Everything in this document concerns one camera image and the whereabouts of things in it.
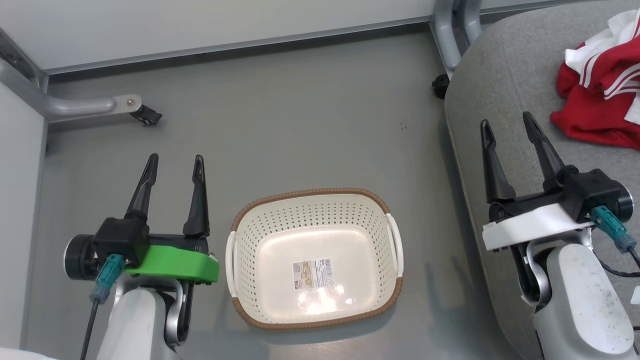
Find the product label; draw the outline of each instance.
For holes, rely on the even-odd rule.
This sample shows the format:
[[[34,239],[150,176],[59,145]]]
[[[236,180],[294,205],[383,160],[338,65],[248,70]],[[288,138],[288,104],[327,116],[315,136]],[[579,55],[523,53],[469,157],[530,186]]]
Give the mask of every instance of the product label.
[[[296,289],[315,289],[335,283],[331,259],[293,263],[293,286]]]

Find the floor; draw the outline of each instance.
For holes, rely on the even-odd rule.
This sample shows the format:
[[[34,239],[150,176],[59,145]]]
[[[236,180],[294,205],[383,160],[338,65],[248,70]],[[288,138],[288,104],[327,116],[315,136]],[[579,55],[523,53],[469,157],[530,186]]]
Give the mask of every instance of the floor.
[[[177,350],[185,359],[518,358],[493,317],[442,101],[431,94],[431,81],[444,72],[431,34],[379,31],[245,55],[52,82],[50,94],[60,97],[140,94],[164,117],[155,127],[122,115],[50,133],[26,348],[57,359],[79,355],[92,284],[67,279],[61,255],[73,235],[124,214],[157,152],[151,231],[181,232],[193,158],[201,154],[209,246],[219,258],[243,206],[309,188],[373,191],[403,238],[404,286],[388,313],[320,331],[260,331],[236,314],[221,276],[195,291],[189,338]],[[99,309],[88,358],[97,354],[110,307]]]

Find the basket bottom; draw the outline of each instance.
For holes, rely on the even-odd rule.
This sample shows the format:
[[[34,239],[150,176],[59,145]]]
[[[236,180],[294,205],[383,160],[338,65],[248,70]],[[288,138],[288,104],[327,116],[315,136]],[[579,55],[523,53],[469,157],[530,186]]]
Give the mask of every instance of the basket bottom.
[[[270,234],[258,246],[255,266],[258,308],[267,322],[333,320],[372,311],[388,300],[380,290],[374,244],[359,226]]]

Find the perforated basket wall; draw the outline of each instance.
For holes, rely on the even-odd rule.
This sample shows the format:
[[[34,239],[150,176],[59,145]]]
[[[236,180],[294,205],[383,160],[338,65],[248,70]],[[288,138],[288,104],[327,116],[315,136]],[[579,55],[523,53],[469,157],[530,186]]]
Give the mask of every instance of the perforated basket wall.
[[[342,318],[331,313],[276,320],[260,306],[257,252],[269,235],[293,229],[342,225],[358,229],[372,242],[376,299],[366,311]],[[238,313],[265,329],[304,329],[348,323],[386,311],[402,286],[403,259],[399,233],[387,205],[363,189],[320,189],[264,198],[245,207],[234,220],[227,245],[227,279]]]

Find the robotic arm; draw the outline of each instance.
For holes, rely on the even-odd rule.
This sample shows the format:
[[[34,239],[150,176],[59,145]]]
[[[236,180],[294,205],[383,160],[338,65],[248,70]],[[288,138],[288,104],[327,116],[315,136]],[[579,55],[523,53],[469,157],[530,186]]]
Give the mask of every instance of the robotic arm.
[[[149,234],[147,213],[157,162],[158,155],[152,154],[123,219],[107,218],[96,234],[77,235],[65,249],[67,276],[98,284],[108,258],[113,254],[124,258],[100,360],[179,360],[175,347],[183,344],[189,332],[193,288],[218,281],[220,266],[209,254],[207,242],[204,160],[196,156],[193,197],[182,235]],[[88,337],[92,326],[90,320]]]
[[[581,173],[564,165],[533,116],[525,112],[523,120],[540,160],[544,191],[516,196],[489,122],[482,121],[490,204],[484,244],[488,250],[511,251],[522,299],[534,307],[533,324],[546,360],[640,359],[633,326],[591,244],[591,231],[599,227],[621,252],[635,254],[636,243],[621,224],[633,214],[631,194],[600,169]],[[613,231],[606,227],[608,220],[617,224]]]

